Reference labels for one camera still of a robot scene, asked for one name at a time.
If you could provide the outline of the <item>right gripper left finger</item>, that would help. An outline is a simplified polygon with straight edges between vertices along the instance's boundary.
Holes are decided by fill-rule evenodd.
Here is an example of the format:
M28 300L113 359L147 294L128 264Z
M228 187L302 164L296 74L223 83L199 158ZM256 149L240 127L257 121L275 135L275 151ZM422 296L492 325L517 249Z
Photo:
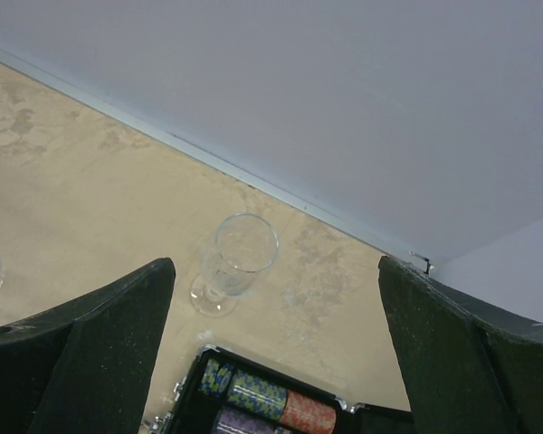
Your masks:
M0 433L136 433L176 269L155 259L0 326Z

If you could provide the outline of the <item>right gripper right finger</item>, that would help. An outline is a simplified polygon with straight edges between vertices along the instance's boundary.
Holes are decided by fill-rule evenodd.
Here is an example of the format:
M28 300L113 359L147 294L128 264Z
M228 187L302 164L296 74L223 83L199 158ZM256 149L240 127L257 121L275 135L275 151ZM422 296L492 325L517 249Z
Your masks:
M543 433L543 323L384 256L378 286L420 433Z

